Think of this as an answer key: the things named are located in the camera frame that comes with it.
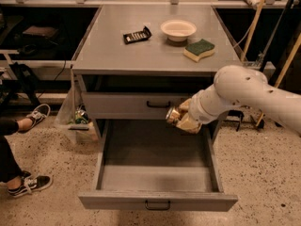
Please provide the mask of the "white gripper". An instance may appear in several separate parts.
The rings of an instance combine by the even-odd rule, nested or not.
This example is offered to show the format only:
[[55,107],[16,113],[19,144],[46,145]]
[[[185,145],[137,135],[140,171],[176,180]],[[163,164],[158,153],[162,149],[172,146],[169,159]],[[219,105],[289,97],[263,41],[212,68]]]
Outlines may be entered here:
[[176,127],[191,133],[197,134],[202,124],[208,124],[216,119],[216,116],[205,110],[203,103],[209,102],[211,95],[207,90],[200,90],[179,105],[180,111],[187,111],[184,116],[176,123]]

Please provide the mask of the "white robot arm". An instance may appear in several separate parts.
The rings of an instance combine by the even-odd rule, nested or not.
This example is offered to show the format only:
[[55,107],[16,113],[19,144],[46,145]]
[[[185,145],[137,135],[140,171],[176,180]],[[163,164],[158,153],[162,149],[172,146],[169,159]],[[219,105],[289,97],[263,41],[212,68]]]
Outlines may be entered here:
[[270,86],[263,73],[242,66],[221,68],[214,83],[194,94],[187,103],[187,112],[176,126],[191,133],[224,112],[246,105],[301,134],[301,96]]

